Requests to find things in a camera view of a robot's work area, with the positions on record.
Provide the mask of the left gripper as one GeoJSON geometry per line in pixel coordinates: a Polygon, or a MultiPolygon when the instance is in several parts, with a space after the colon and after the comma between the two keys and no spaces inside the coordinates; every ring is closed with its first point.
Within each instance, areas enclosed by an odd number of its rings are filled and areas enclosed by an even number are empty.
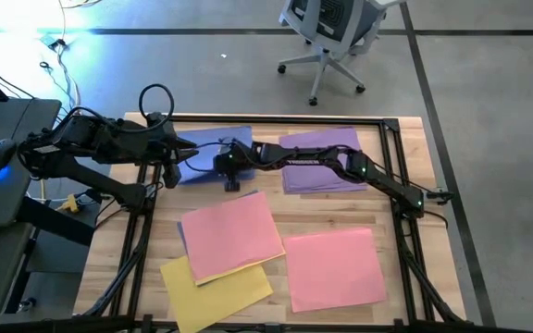
{"type": "Polygon", "coordinates": [[[198,145],[189,141],[178,141],[171,121],[162,126],[159,121],[148,121],[147,127],[155,129],[148,133],[144,154],[145,164],[163,164],[163,182],[167,189],[175,188],[181,179],[178,161],[185,161],[199,154],[198,145]]]}

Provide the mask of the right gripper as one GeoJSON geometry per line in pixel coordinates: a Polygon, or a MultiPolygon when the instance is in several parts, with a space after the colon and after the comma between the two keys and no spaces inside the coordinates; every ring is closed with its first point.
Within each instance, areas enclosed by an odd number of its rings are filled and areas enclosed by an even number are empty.
{"type": "Polygon", "coordinates": [[[228,179],[224,184],[225,191],[239,191],[238,179],[254,178],[253,167],[245,156],[248,152],[249,147],[239,140],[224,140],[219,143],[217,153],[213,157],[213,170],[228,179]]]}

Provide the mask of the purple paper sheet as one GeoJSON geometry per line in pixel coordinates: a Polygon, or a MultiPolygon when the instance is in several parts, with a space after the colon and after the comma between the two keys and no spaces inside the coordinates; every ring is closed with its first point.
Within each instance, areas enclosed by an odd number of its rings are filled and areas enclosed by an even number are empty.
{"type": "MultiPolygon", "coordinates": [[[[352,127],[323,129],[300,134],[281,136],[279,144],[284,148],[328,147],[343,144],[359,150],[357,132],[352,127]]],[[[366,185],[340,179],[325,166],[286,166],[282,169],[283,189],[286,194],[364,191],[366,185]]]]}

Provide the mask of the pink paper sheet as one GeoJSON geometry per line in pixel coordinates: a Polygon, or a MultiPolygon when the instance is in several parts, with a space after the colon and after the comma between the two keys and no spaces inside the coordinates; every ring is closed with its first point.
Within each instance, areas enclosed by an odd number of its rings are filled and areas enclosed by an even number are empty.
{"type": "Polygon", "coordinates": [[[262,191],[186,213],[180,224],[197,285],[285,254],[262,191]]]}
{"type": "Polygon", "coordinates": [[[295,313],[387,299],[371,228],[347,228],[283,240],[295,313]]]}

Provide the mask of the yellow clamp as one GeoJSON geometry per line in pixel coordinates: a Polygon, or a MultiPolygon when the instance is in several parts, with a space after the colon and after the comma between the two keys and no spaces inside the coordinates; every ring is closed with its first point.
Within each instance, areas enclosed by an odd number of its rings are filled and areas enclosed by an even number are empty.
{"type": "Polygon", "coordinates": [[[80,211],[79,197],[76,194],[70,194],[66,201],[57,207],[58,212],[69,212],[76,214],[80,211]]]}

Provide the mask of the grey office chair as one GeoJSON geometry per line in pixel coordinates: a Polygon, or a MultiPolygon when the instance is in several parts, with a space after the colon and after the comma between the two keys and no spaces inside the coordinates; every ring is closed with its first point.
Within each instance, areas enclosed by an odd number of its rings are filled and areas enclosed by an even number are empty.
{"type": "Polygon", "coordinates": [[[315,63],[316,77],[308,104],[318,104],[317,93],[324,72],[333,68],[355,84],[363,93],[365,84],[346,66],[346,56],[366,54],[378,38],[381,23],[388,9],[406,0],[286,0],[279,16],[282,26],[289,26],[317,51],[310,55],[280,60],[278,73],[284,74],[289,65],[315,63]]]}

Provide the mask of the grey power adapter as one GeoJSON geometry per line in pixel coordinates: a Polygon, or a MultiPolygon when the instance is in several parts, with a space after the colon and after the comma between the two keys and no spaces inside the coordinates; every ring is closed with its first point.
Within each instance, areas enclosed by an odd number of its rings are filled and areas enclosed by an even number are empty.
{"type": "Polygon", "coordinates": [[[67,46],[67,43],[61,39],[56,38],[52,34],[43,34],[39,41],[45,45],[48,49],[54,51],[54,52],[60,52],[61,50],[65,49],[67,46]]]}

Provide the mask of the black aluminium table frame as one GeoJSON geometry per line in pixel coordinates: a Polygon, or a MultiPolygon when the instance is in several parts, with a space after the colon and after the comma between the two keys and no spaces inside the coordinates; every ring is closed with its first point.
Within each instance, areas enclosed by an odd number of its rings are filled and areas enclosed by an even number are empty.
{"type": "MultiPolygon", "coordinates": [[[[181,114],[175,118],[175,127],[180,131],[240,125],[250,126],[254,138],[260,142],[277,142],[287,134],[352,126],[357,131],[362,150],[377,163],[427,188],[436,184],[423,124],[418,117],[181,114]]],[[[258,333],[302,333],[311,329],[401,333],[411,319],[439,321],[440,313],[399,256],[397,240],[409,244],[412,258],[424,266],[428,279],[452,312],[465,315],[447,228],[441,220],[439,206],[428,203],[424,218],[406,222],[397,217],[396,206],[379,191],[287,195],[277,171],[258,173],[254,179],[246,180],[241,190],[245,193],[260,191],[267,197],[282,236],[341,228],[370,228],[375,236],[387,298],[374,304],[295,313],[291,308],[286,262],[277,258],[264,263],[272,287],[271,295],[221,320],[219,328],[258,333]]],[[[143,262],[128,277],[113,301],[110,313],[133,315],[137,324],[150,315],[152,327],[174,328],[176,321],[160,268],[185,253],[177,229],[178,221],[186,212],[230,199],[231,194],[225,191],[221,182],[161,190],[156,198],[154,219],[148,224],[150,237],[143,262]]]]}

